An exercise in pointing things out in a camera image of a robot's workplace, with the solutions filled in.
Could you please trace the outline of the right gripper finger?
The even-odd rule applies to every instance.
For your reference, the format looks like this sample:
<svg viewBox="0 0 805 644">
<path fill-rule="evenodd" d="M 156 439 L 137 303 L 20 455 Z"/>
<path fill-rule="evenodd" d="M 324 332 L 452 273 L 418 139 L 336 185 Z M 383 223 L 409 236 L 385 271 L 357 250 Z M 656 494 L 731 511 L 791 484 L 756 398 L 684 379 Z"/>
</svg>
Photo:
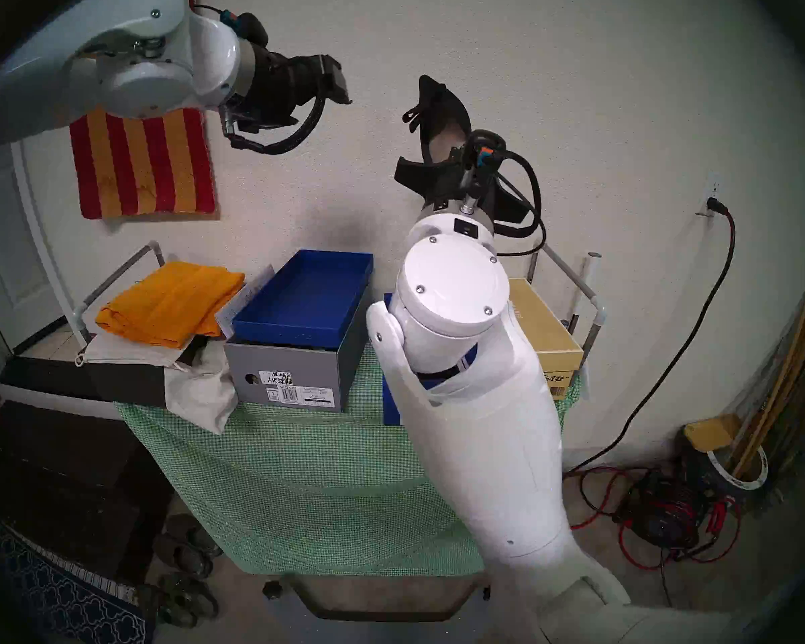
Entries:
<svg viewBox="0 0 805 644">
<path fill-rule="evenodd" d="M 457 199 L 458 159 L 429 163 L 399 157 L 394 180 L 425 199 Z"/>
<path fill-rule="evenodd" d="M 521 199 L 506 190 L 497 176 L 494 176 L 488 187 L 488 216 L 511 226 L 521 226 L 530 211 L 523 205 Z"/>
</svg>

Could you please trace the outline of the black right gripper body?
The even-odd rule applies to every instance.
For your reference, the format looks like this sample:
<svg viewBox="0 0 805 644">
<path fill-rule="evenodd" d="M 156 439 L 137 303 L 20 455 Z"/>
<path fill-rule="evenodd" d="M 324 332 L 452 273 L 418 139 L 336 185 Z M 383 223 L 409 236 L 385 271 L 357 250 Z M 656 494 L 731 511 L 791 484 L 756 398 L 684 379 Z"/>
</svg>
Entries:
<svg viewBox="0 0 805 644">
<path fill-rule="evenodd" d="M 464 206 L 495 211 L 497 173 L 507 152 L 505 139 L 491 130 L 473 130 L 452 150 L 439 173 L 429 202 L 462 201 Z"/>
</svg>

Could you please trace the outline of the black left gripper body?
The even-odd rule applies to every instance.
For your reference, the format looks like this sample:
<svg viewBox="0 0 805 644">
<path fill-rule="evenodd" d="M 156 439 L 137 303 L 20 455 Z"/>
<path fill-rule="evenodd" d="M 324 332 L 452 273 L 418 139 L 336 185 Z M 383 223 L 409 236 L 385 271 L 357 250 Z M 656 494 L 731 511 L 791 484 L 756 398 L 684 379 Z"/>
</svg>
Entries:
<svg viewBox="0 0 805 644">
<path fill-rule="evenodd" d="M 324 55 L 287 58 L 267 49 L 251 49 L 253 72 L 247 89 L 236 90 L 232 115 L 239 130 L 259 132 L 296 125 L 298 106 L 314 101 L 303 129 L 311 131 L 328 98 L 328 62 Z"/>
</svg>

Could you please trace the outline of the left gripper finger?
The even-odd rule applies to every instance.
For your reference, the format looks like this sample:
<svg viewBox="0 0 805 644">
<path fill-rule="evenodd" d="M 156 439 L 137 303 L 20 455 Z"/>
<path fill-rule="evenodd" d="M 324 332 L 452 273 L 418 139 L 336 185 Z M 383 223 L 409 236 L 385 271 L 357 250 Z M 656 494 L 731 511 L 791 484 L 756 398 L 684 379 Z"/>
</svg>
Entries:
<svg viewBox="0 0 805 644">
<path fill-rule="evenodd" d="M 351 105 L 347 90 L 347 81 L 342 73 L 341 64 L 331 55 L 322 55 L 323 91 L 327 101 L 338 105 Z"/>
</svg>

